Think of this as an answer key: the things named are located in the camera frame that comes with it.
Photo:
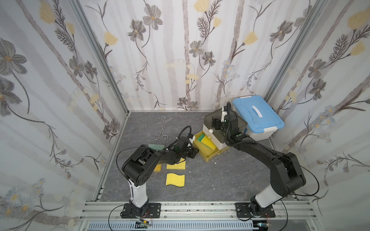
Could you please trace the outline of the green scouring sponge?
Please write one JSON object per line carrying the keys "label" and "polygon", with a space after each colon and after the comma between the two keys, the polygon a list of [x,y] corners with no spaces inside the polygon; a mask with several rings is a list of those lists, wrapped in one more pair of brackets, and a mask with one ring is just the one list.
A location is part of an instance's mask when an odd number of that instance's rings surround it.
{"label": "green scouring sponge", "polygon": [[200,135],[200,136],[197,138],[197,141],[201,142],[201,141],[202,141],[202,139],[203,139],[204,137],[205,137],[205,134]]}

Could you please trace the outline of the bright yellow foam sponge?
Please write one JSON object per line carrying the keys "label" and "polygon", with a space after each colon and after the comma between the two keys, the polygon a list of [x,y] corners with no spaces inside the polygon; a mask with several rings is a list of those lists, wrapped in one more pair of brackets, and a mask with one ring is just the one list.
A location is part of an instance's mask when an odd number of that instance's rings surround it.
{"label": "bright yellow foam sponge", "polygon": [[210,138],[208,138],[208,136],[204,136],[204,137],[200,140],[200,142],[201,142],[203,145],[207,146],[209,149],[213,150],[213,151],[217,149],[217,146],[212,142],[212,140],[211,140]]}

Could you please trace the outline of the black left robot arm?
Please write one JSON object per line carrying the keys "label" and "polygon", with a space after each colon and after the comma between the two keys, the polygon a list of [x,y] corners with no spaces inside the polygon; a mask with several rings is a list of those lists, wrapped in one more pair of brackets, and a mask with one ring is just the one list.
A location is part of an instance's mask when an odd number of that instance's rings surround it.
{"label": "black left robot arm", "polygon": [[146,182],[159,164],[176,165],[187,158],[194,159],[199,152],[193,145],[194,141],[195,136],[190,134],[177,138],[161,150],[150,148],[145,144],[135,150],[121,167],[121,173],[128,181],[131,192],[128,208],[121,212],[122,218],[128,216],[143,218],[149,213]]}

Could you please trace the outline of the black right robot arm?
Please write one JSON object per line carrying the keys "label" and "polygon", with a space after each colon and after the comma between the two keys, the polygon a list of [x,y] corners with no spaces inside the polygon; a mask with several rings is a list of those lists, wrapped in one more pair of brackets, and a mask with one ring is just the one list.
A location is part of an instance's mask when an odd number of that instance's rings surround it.
{"label": "black right robot arm", "polygon": [[213,117],[211,126],[214,131],[221,132],[220,141],[253,156],[270,170],[269,185],[251,198],[252,216],[260,216],[270,205],[305,186],[306,179],[296,155],[275,151],[240,132],[236,115],[229,114],[224,119]]}

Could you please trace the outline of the olive green drawer cabinet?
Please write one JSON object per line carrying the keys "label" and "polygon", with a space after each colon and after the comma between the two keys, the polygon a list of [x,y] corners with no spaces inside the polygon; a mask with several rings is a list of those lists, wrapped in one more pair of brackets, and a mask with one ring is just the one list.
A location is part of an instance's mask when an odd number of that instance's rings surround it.
{"label": "olive green drawer cabinet", "polygon": [[226,111],[226,106],[204,117],[203,133],[207,137],[210,136],[211,142],[219,150],[227,147],[225,143],[227,131],[231,137],[243,133],[247,128],[247,122],[233,110],[231,110],[231,122],[228,119],[229,114]]}

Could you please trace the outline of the yellow bottom drawer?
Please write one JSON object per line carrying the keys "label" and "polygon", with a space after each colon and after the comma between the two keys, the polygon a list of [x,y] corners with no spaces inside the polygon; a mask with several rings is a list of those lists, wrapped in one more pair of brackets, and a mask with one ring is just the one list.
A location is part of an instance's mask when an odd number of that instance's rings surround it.
{"label": "yellow bottom drawer", "polygon": [[204,133],[202,131],[195,134],[195,141],[193,142],[193,145],[199,150],[198,153],[204,161],[209,162],[211,159],[221,154],[221,150],[217,148],[215,148],[215,150],[212,150],[211,148],[204,145],[201,141],[198,141],[198,138],[200,136],[204,136]]}

